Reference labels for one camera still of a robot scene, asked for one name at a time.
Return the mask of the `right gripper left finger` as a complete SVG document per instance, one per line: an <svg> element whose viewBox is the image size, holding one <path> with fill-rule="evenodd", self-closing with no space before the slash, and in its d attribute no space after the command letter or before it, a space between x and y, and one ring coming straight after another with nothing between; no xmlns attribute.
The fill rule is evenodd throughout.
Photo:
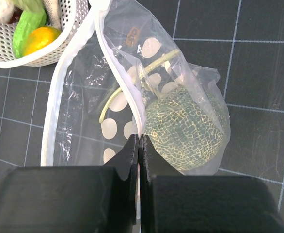
<svg viewBox="0 0 284 233"><path fill-rule="evenodd" d="M130 233L139 137L102 166L19 167L0 178L0 233Z"/></svg>

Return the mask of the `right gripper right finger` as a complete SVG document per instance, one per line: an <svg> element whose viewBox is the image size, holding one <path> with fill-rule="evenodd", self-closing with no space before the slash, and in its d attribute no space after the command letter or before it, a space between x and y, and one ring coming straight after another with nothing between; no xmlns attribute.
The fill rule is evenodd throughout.
<svg viewBox="0 0 284 233"><path fill-rule="evenodd" d="M268 186L249 176L185 176L139 141L144 233L284 233Z"/></svg>

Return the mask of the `green netted melon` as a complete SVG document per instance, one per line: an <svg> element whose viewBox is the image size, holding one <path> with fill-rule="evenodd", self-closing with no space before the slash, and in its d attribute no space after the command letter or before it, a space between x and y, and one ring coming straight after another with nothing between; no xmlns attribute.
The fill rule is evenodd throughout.
<svg viewBox="0 0 284 233"><path fill-rule="evenodd" d="M149 58L113 52L118 88L109 95L99 121L123 94L132 131L150 138L155 150L183 173L209 167L222 157L230 137L227 105L216 69L186 61L179 49Z"/></svg>

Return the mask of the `white dotted zip bag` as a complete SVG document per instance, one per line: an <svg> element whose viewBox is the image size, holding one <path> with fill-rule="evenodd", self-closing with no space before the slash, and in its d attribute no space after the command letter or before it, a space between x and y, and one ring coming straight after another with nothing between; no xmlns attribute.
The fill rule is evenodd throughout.
<svg viewBox="0 0 284 233"><path fill-rule="evenodd" d="M113 52L149 58L179 49L156 17L135 0L90 1L91 9L56 65L44 123L41 166L100 166L125 145L132 131L123 94L99 121L118 88ZM214 175L223 158L184 175Z"/></svg>

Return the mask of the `white perforated plastic basket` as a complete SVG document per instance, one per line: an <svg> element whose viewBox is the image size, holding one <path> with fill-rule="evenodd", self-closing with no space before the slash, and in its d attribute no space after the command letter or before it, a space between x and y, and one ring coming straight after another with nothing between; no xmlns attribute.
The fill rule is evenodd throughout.
<svg viewBox="0 0 284 233"><path fill-rule="evenodd" d="M87 0L60 0L62 33L45 48L22 58L16 58L12 41L16 25L0 23L0 68L18 66L41 67L57 62L89 12Z"/></svg>

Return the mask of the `white cauliflower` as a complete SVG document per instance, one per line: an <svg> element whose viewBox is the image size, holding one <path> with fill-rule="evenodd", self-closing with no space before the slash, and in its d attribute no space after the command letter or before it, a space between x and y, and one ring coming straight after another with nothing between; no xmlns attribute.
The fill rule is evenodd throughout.
<svg viewBox="0 0 284 233"><path fill-rule="evenodd" d="M10 21L15 7L36 13L43 7L43 2L41 0L0 0L0 23Z"/></svg>

